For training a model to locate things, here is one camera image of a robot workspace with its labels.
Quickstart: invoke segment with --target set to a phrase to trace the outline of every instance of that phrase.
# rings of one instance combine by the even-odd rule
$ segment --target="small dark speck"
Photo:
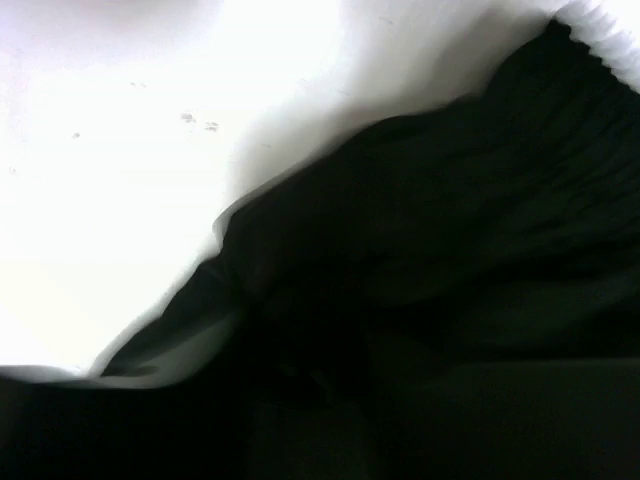
[[[190,113],[183,113],[180,118],[186,123],[196,123],[196,119]]]

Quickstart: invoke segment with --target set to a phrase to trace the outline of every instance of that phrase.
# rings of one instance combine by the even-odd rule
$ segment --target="black fabric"
[[[296,367],[344,364],[372,316],[457,360],[617,355],[640,333],[599,342],[640,283],[639,112],[551,23],[480,99],[384,120],[240,207],[167,315],[213,308],[222,277]]]

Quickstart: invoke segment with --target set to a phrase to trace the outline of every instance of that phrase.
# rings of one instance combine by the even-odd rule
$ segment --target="white surface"
[[[536,33],[526,4],[3,0],[0,364],[89,375],[232,201],[480,85]]]
[[[572,0],[557,13],[571,36],[619,80],[640,92],[640,5],[628,0]]]

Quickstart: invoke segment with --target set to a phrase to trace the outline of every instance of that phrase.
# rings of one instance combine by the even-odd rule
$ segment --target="dark cloth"
[[[164,322],[233,292],[308,370],[343,369],[372,319],[452,361],[636,353],[608,312],[638,298],[639,113],[552,22],[481,98],[381,121],[238,208]]]
[[[627,385],[629,372],[590,377],[604,394],[565,372],[545,394],[551,403],[528,411],[547,377],[531,374],[521,389],[509,371],[473,368],[640,356],[639,114],[637,94],[552,22],[482,97],[372,125],[239,207],[220,254],[113,362],[125,368],[237,305],[245,328],[213,362],[241,379],[231,390],[278,408],[355,401],[388,478],[468,478],[491,467],[487,458],[489,478],[608,478],[596,466],[637,478],[625,469],[639,451],[631,430],[614,438],[587,418],[605,398],[610,425],[640,425],[619,415],[617,384],[605,381]],[[181,398],[166,405],[189,408]],[[550,412],[565,398],[558,420]],[[574,409],[581,398],[592,408]],[[508,458],[487,447],[500,435]]]

